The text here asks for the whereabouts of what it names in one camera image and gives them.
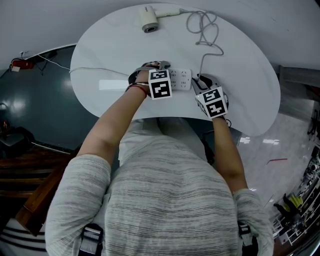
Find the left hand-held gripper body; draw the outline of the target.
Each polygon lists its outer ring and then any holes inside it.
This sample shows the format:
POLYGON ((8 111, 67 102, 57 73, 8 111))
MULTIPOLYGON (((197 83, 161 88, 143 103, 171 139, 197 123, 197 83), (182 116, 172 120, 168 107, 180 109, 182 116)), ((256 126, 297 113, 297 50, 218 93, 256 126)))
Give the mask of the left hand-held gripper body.
POLYGON ((141 67, 137 68, 128 77, 128 89, 131 87, 141 88, 147 96, 153 100, 166 99, 172 97, 172 86, 169 75, 169 68, 161 70, 162 61, 153 61, 144 63, 141 67), (147 64, 159 63, 159 69, 152 69, 151 67, 145 67, 147 64), (135 82, 136 77, 141 70, 149 70, 148 82, 140 83, 135 82))

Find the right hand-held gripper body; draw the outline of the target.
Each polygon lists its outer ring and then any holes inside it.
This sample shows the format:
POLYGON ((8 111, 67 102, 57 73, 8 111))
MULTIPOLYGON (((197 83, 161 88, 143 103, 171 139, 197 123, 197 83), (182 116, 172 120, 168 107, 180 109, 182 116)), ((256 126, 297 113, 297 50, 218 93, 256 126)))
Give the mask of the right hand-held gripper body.
POLYGON ((200 110, 208 118, 224 118, 228 113, 229 100, 220 86, 208 86, 208 91, 195 95, 200 110))

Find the white power strip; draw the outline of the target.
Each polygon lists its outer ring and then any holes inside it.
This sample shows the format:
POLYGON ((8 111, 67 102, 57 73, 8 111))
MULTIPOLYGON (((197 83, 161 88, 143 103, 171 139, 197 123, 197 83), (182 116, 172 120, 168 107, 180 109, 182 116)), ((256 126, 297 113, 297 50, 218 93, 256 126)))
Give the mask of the white power strip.
POLYGON ((169 68, 168 71, 173 90, 190 90, 192 79, 192 71, 190 69, 169 68))

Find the person's left forearm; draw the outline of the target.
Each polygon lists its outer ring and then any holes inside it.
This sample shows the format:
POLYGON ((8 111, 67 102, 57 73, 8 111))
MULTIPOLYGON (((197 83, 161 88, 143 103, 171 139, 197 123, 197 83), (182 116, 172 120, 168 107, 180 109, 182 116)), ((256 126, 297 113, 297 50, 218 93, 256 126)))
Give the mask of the person's left forearm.
POLYGON ((95 155, 111 165, 121 139, 146 97, 146 93, 140 87, 129 88, 98 119, 77 155, 95 155))

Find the person's right forearm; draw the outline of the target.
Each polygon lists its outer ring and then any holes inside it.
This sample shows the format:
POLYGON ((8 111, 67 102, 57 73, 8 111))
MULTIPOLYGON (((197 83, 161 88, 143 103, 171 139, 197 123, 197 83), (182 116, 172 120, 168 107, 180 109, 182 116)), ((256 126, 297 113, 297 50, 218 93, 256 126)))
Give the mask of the person's right forearm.
POLYGON ((231 193, 247 189, 244 166, 227 121, 217 117, 212 120, 212 124, 217 172, 223 177, 231 193))

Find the white hair dryer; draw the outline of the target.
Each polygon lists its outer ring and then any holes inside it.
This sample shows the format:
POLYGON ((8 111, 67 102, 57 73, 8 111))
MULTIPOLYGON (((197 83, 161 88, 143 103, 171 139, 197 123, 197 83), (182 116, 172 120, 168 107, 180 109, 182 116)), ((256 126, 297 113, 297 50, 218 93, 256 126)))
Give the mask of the white hair dryer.
POLYGON ((159 18, 178 16, 181 14, 179 9, 155 10, 151 5, 144 5, 138 10, 142 31, 146 34, 155 32, 159 28, 159 18))

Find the person's left hand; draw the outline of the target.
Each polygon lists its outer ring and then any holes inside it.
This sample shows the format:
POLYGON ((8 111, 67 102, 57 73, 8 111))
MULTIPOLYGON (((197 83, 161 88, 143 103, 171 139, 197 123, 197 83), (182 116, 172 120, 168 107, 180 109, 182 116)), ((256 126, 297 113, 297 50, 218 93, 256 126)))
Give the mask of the person's left hand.
MULTIPOLYGON (((151 67, 152 69, 158 70, 159 66, 160 66, 159 62, 152 62, 152 63, 146 64, 144 67, 151 67)), ((135 82, 146 84, 148 80, 149 80, 149 70, 140 70, 136 76, 135 82)))

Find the light grey trousers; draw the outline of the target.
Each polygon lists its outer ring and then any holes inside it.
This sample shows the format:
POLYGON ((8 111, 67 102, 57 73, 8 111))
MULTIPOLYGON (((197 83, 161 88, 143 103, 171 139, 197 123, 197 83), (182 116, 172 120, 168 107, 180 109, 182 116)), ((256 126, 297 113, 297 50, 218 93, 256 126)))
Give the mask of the light grey trousers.
POLYGON ((119 144, 118 160, 122 165, 138 144, 168 136, 188 146, 206 160, 205 147, 188 122, 181 117, 160 117, 133 120, 119 144))

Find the grey striped shirt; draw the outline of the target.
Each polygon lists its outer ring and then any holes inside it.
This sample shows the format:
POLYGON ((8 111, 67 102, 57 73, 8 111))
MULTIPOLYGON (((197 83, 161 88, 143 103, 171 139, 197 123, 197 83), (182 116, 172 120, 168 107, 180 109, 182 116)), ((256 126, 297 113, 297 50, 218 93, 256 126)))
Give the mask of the grey striped shirt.
POLYGON ((274 250, 259 197, 231 193, 213 167, 168 136, 139 143, 115 173, 95 155, 69 162, 46 218, 49 256, 77 256, 90 223, 103 228, 102 256, 240 256, 239 223, 257 239, 258 256, 274 250))

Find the cluttered equipment shelves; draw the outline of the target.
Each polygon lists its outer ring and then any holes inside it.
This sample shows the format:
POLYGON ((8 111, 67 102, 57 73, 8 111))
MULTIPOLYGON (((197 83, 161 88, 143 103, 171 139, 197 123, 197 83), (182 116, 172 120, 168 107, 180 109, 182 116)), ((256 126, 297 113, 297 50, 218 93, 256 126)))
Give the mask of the cluttered equipment shelves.
POLYGON ((301 182, 296 192, 288 200, 297 208, 297 214, 290 219, 277 214, 273 221, 273 237, 281 244, 292 245, 306 234, 320 216, 320 109, 315 109, 311 117, 310 140, 315 143, 301 182))

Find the red fire extinguisher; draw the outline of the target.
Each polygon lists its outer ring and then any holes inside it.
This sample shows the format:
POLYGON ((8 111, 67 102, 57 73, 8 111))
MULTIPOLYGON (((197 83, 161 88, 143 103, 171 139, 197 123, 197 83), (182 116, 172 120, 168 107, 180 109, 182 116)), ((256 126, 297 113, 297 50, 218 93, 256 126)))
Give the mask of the red fire extinguisher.
POLYGON ((12 72, 19 72, 20 70, 31 70, 34 66, 32 61, 15 58, 11 61, 9 68, 12 72))

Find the black chair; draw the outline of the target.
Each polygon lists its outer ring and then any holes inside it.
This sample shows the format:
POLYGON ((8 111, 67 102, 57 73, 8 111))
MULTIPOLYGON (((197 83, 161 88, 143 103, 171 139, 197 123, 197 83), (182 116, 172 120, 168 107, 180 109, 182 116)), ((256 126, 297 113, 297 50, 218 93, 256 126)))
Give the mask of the black chair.
POLYGON ((34 135, 21 126, 0 133, 0 159, 20 157, 33 146, 34 141, 34 135))

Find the wooden chair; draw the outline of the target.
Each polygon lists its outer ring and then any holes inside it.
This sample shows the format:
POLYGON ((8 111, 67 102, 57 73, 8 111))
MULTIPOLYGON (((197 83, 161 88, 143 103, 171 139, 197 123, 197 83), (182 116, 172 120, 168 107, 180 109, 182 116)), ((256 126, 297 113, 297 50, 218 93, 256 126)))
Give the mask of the wooden chair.
POLYGON ((0 159, 0 234, 15 219, 37 236, 69 161, 78 153, 32 147, 16 158, 0 159))

